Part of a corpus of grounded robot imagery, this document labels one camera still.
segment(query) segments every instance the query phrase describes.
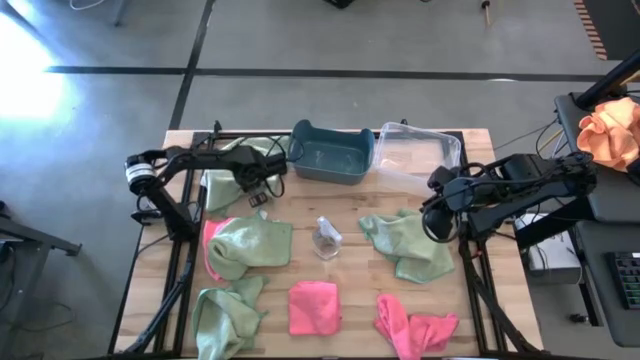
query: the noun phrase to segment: keyboard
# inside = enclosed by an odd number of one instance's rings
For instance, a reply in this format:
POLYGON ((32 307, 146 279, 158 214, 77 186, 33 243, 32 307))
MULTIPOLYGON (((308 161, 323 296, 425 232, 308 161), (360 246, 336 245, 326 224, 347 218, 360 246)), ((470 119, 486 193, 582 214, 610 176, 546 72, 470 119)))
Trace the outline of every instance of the keyboard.
POLYGON ((605 257, 622 306, 640 310, 640 252, 612 252, 605 257))

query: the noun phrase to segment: green cloth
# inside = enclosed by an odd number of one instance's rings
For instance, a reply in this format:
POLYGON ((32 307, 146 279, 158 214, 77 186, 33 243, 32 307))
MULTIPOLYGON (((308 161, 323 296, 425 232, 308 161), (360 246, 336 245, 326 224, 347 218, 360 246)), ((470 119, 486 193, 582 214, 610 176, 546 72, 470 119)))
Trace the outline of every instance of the green cloth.
POLYGON ((396 264, 396 277, 424 284, 454 269, 449 248, 429 239, 422 215, 402 209, 396 216, 370 215, 359 221, 365 237, 396 264))
POLYGON ((249 266, 284 266, 291 260, 293 226, 259 214, 233 218, 207 244, 209 264, 223 279, 238 280, 249 266))
MULTIPOLYGON (((274 137, 273 139, 277 140, 284 151, 287 152, 289 148, 288 136, 274 137)), ((274 146, 273 140, 266 137, 237 138, 224 146, 222 150, 231 149, 238 144, 251 146, 260 151, 263 155, 266 155, 269 152, 269 149, 271 149, 269 155, 281 153, 280 147, 277 144, 274 146)), ((267 182, 271 189, 278 194, 280 191, 278 177, 272 176, 267 179, 267 182)), ((233 178, 233 173, 230 170, 205 170, 202 175, 201 184, 207 188, 207 204, 205 205, 205 209, 210 213, 217 212, 218 210, 233 204, 244 194, 240 186, 236 184, 236 180, 233 178)))
POLYGON ((254 276, 231 282, 226 289, 200 291, 192 325, 198 359, 229 359, 238 350, 253 349, 253 340, 266 312, 256 311, 256 300, 269 282, 254 276))

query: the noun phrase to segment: teal plastic bin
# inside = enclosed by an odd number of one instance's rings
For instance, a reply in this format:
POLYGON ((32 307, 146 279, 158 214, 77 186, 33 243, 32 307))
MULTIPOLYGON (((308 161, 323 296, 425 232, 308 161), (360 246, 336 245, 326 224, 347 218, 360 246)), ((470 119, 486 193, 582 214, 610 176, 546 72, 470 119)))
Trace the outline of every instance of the teal plastic bin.
POLYGON ((300 120, 291 133, 289 159, 300 177, 355 185, 371 167, 374 141, 369 129, 350 134, 318 129, 309 120, 300 120))

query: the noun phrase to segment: plastic bin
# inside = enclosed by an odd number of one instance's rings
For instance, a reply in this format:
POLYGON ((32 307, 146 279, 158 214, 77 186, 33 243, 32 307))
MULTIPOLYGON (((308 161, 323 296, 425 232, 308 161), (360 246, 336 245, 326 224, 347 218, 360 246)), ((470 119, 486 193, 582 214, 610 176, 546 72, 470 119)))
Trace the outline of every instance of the plastic bin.
POLYGON ((373 161, 374 136, 318 129, 300 120, 291 132, 289 159, 298 176, 355 185, 364 179, 373 161))
POLYGON ((460 141, 450 135, 413 126, 386 123, 380 131, 373 168, 378 185, 429 197, 427 181, 439 166, 460 164, 460 141))

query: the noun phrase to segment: microfiber towel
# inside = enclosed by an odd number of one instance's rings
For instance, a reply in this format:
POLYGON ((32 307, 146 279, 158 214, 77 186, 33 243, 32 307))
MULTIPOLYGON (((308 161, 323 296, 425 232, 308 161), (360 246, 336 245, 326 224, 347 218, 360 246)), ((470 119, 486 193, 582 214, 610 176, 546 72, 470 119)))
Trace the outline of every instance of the microfiber towel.
POLYGON ((193 310, 192 326, 198 359, 229 359, 238 350, 252 349, 260 321, 266 315, 255 310, 267 284, 264 276, 231 282, 226 289, 204 289, 193 310))
POLYGON ((638 159, 640 105, 631 98, 607 101, 580 120, 578 149, 593 154, 593 161, 627 172, 638 159))
POLYGON ((211 269, 238 280, 250 266, 284 266, 291 259, 293 226, 264 220, 259 214, 232 218, 207 244, 211 269))
POLYGON ((380 253, 396 263, 396 277, 424 284, 454 269, 445 244, 429 239, 422 230, 422 215, 402 209, 396 216, 369 215, 360 219, 365 237, 380 253))
MULTIPOLYGON (((289 137, 274 137, 282 148, 287 151, 289 148, 289 137)), ((260 151, 263 155, 275 155, 281 153, 280 147, 273 140, 267 137, 255 138, 238 138, 222 148, 229 150, 236 145, 248 145, 260 151)), ((270 177, 267 182, 272 189, 279 189, 278 176, 270 177)), ((233 204, 238 198, 244 194, 240 186, 236 183, 233 173, 229 170, 205 170, 202 174, 200 183, 207 188, 207 203, 205 209, 209 213, 218 212, 228 205, 233 204)))
POLYGON ((301 281, 289 289, 289 333, 332 335, 340 330, 340 298, 336 284, 301 281))
POLYGON ((228 218, 226 220, 217 221, 217 222, 207 220, 205 221, 204 229, 202 230, 202 249, 204 254, 204 266, 207 269, 207 272, 209 273, 209 275, 211 275, 211 277, 216 281, 222 280, 222 276, 220 276, 220 274, 215 272, 211 267, 211 264, 209 263, 209 243, 211 242, 211 239, 213 239, 215 234, 217 234, 218 231, 222 230, 222 228, 224 228, 224 226, 228 224, 229 221, 231 220, 233 220, 233 218, 228 218))
POLYGON ((420 359, 424 352, 443 351, 456 328, 458 316, 412 315, 393 295, 378 296, 378 317, 373 324, 393 347, 400 360, 420 359))

